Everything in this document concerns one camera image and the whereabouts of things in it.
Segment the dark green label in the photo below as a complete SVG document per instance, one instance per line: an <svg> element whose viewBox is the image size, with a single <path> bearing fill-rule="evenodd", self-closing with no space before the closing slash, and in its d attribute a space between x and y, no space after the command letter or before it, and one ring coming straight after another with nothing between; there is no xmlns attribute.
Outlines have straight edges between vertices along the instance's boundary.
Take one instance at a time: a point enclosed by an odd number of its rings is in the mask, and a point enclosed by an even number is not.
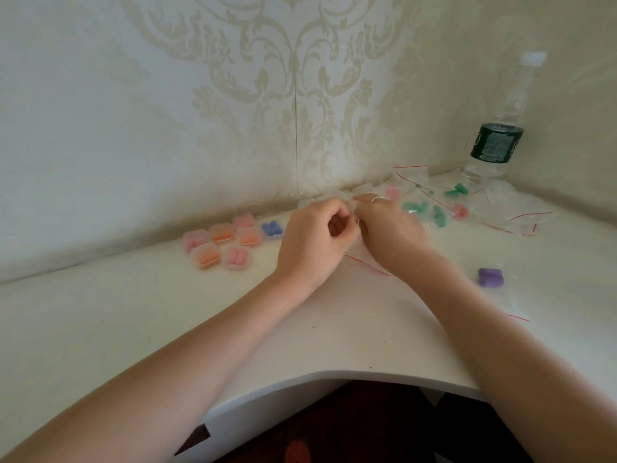
<svg viewBox="0 0 617 463"><path fill-rule="evenodd" d="M484 123L471 150L471 156L484 162L506 163L523 135L519 126Z"/></svg>

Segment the clear bottle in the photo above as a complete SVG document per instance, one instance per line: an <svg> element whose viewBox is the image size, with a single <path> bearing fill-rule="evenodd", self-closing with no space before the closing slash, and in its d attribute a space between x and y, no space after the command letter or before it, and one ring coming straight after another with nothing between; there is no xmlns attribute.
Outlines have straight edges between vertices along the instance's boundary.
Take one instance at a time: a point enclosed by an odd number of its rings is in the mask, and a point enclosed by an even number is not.
<svg viewBox="0 0 617 463"><path fill-rule="evenodd" d="M538 68L546 60L546 52L525 53L514 75L514 86L495 122L484 123L474 143L463 173L468 183L482 187L491 179L504 174L504 165L510 160L523 129L517 126L527 106L529 90Z"/></svg>

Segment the damask wallpaper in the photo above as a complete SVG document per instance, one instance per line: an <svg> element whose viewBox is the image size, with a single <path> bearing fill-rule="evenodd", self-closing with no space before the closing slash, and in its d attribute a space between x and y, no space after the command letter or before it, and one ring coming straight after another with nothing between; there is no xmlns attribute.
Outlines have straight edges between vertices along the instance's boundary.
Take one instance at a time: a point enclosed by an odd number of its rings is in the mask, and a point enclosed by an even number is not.
<svg viewBox="0 0 617 463"><path fill-rule="evenodd" d="M0 280L447 170L546 50L511 178L617 218L617 0L0 0Z"/></svg>

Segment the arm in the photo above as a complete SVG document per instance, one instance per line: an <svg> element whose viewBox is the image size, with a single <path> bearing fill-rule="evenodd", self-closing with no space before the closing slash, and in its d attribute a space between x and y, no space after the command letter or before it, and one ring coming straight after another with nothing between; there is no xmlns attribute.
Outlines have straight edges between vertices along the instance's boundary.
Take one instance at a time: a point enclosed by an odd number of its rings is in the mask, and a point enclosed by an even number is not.
<svg viewBox="0 0 617 463"><path fill-rule="evenodd" d="M529 454L536 461L617 461L615 403L496 309L435 252L415 217L390 202L361 200L356 214L367 248L433 312Z"/></svg>
<svg viewBox="0 0 617 463"><path fill-rule="evenodd" d="M297 211L272 275L82 398L1 462L165 461L258 343L328 278L359 233L339 200Z"/></svg>

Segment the right arm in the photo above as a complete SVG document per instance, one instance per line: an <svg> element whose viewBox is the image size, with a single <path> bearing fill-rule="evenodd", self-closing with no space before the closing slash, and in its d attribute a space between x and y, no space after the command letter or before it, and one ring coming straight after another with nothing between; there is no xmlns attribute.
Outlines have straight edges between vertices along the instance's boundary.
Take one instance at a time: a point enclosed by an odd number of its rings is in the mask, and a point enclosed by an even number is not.
<svg viewBox="0 0 617 463"><path fill-rule="evenodd" d="M494 307L431 247L415 217L362 196L366 247L439 320L480 389L534 460L616 462L617 405Z"/></svg>

